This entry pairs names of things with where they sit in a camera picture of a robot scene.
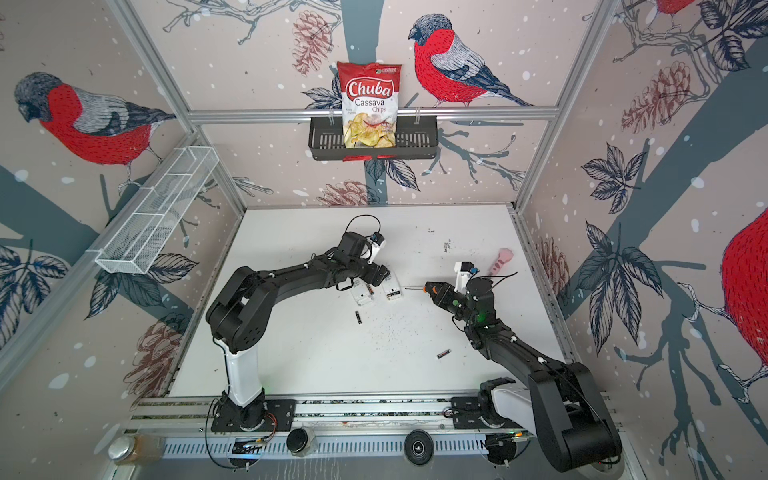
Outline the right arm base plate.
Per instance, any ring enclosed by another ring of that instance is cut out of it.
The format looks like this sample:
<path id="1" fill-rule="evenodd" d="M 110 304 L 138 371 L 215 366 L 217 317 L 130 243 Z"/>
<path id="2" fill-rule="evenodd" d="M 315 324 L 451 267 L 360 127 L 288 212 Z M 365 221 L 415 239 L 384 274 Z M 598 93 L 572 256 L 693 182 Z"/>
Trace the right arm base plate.
<path id="1" fill-rule="evenodd" d="M 484 413 L 477 397 L 452 397 L 443 414 L 456 430 L 523 430 L 523 427 L 512 420 L 491 418 L 490 413 Z"/>

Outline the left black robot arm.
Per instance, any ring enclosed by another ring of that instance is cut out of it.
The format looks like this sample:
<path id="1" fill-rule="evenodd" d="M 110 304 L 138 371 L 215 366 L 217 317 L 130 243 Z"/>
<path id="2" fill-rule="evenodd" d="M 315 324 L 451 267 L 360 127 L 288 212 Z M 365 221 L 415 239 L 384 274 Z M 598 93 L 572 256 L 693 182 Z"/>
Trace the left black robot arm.
<path id="1" fill-rule="evenodd" d="M 256 431 L 274 415 L 258 373 L 257 344 L 275 305 L 314 290 L 346 291 L 356 280 L 381 285 L 389 269 L 375 258 L 384 245 L 378 231 L 368 236 L 346 231 L 337 246 L 304 263 L 261 271 L 243 266 L 230 276 L 205 314 L 227 374 L 227 388 L 211 409 L 214 432 Z"/>

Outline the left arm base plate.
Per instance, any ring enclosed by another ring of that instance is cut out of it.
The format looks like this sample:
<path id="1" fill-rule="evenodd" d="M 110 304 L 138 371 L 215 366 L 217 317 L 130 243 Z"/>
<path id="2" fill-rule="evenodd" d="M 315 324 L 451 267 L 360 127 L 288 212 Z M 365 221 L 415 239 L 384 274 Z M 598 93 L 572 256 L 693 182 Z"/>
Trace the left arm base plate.
<path id="1" fill-rule="evenodd" d="M 215 433 L 287 432 L 292 428 L 297 402 L 294 399 L 256 400 L 247 407 L 230 398 L 217 400 L 210 421 Z"/>

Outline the orange black screwdriver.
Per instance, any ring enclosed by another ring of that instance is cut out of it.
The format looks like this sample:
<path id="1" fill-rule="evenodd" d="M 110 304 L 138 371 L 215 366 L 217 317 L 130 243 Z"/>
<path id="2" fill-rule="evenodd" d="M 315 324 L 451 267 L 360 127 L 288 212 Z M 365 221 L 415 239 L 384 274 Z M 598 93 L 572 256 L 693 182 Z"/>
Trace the orange black screwdriver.
<path id="1" fill-rule="evenodd" d="M 425 285 L 425 286 L 406 286 L 404 287 L 404 290 L 408 291 L 423 291 L 424 293 L 432 294 L 434 292 L 434 287 L 431 285 Z"/>

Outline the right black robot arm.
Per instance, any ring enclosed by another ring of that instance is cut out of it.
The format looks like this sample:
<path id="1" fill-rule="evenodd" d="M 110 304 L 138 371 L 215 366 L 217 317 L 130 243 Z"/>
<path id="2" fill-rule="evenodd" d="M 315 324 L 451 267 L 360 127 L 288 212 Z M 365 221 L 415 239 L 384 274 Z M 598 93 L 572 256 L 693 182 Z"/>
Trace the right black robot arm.
<path id="1" fill-rule="evenodd" d="M 474 350 L 504 367 L 527 391 L 514 400 L 492 394 L 492 411 L 533 433 L 555 470 L 621 459 L 620 436 L 589 369 L 548 357 L 524 342 L 497 317 L 491 279 L 471 279 L 463 292 L 431 281 L 424 291 L 437 307 L 464 323 Z"/>

